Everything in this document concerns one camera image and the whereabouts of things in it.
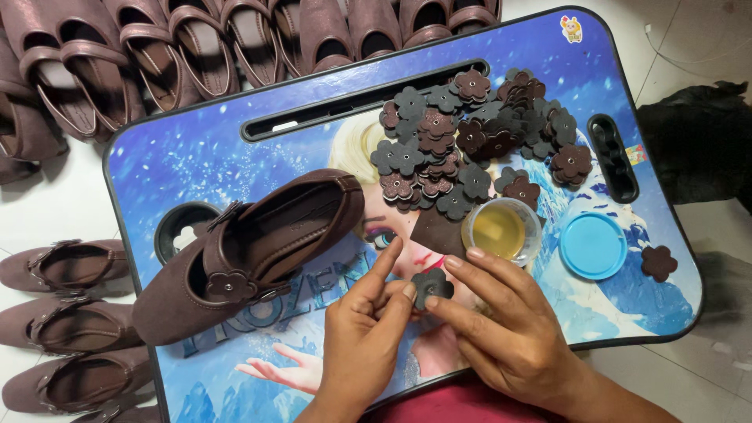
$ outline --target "cartoon sticker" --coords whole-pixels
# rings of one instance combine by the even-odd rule
[[[647,160],[647,155],[645,154],[645,149],[642,147],[642,144],[633,145],[624,150],[626,151],[626,156],[629,158],[629,164],[632,166]]]
[[[582,41],[582,25],[580,25],[576,17],[569,19],[567,16],[564,16],[561,26],[563,28],[562,34],[564,34],[570,44]]]

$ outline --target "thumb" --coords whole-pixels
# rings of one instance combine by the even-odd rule
[[[415,284],[412,282],[408,282],[402,292],[395,292],[389,298],[389,302],[384,307],[384,314],[371,329],[368,337],[377,339],[379,343],[390,348],[396,348],[410,321],[416,296]]]

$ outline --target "hand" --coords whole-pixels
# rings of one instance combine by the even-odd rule
[[[449,256],[444,266],[488,303],[493,319],[438,297],[426,308],[455,330],[486,385],[569,421],[676,421],[577,358],[532,276],[479,248],[467,257],[471,263]]]
[[[271,344],[280,355],[294,360],[298,367],[284,367],[280,369],[268,361],[259,358],[249,358],[248,364],[238,364],[236,370],[262,380],[271,380],[303,391],[306,394],[316,394],[321,385],[323,361],[315,355],[296,351],[278,342]]]
[[[296,421],[356,421],[389,384],[416,297],[412,282],[385,283],[401,252],[402,240],[394,238],[326,309],[321,387]]]

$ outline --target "blue eye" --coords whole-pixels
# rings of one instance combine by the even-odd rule
[[[374,243],[374,247],[376,247],[377,250],[383,250],[392,243],[396,236],[396,233],[392,232],[391,230],[387,230],[382,233],[375,233],[369,236],[369,238],[371,238],[369,239],[369,241]]]

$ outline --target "lap desk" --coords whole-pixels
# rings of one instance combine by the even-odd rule
[[[574,30],[562,24],[574,18],[579,24]],[[576,118],[578,145],[597,150],[590,122],[607,115],[626,149],[622,157],[629,158],[636,186],[620,198],[613,194],[608,169],[597,166],[595,153],[593,171],[577,189],[560,186],[545,163],[523,160],[516,151],[488,169],[494,178],[503,166],[525,169],[541,187],[538,214],[547,222],[542,248],[528,269],[572,348],[667,342],[686,333],[698,317],[702,282],[642,146],[611,33],[599,17],[579,8],[544,12],[122,129],[106,156],[105,174],[136,291],[149,284],[176,252],[174,247],[190,240],[190,228],[181,231],[183,227],[212,219],[231,201],[258,201],[315,169],[372,173],[362,140],[370,129],[383,131],[378,111],[384,98],[393,96],[395,87],[428,88],[442,78],[445,84],[447,76],[470,67],[487,72],[491,95],[510,68],[529,68],[546,84],[546,98],[558,99]],[[259,142],[247,140],[253,141],[249,133],[255,128],[271,129],[273,123],[298,116],[298,126]],[[249,121],[250,132],[241,136]],[[169,421],[292,421],[311,401],[321,374],[324,309],[373,264],[379,254],[375,238],[392,232],[408,240],[420,213],[384,211],[381,189],[368,187],[373,183],[361,180],[365,214],[385,218],[363,227],[365,235],[353,231],[305,264],[292,280],[290,294],[246,307],[183,342],[152,349],[159,402]],[[623,231],[626,261],[611,277],[582,278],[562,261],[562,223],[582,212],[610,216]],[[678,261],[663,283],[641,271],[642,250],[658,245],[670,248]],[[440,265],[441,259],[441,254],[406,242],[393,278],[410,279]],[[478,304],[471,291],[454,282],[455,300],[468,307]],[[249,358],[263,361],[277,382],[234,370]],[[450,329],[424,318],[408,326],[396,371],[378,401],[451,377],[464,366]]]

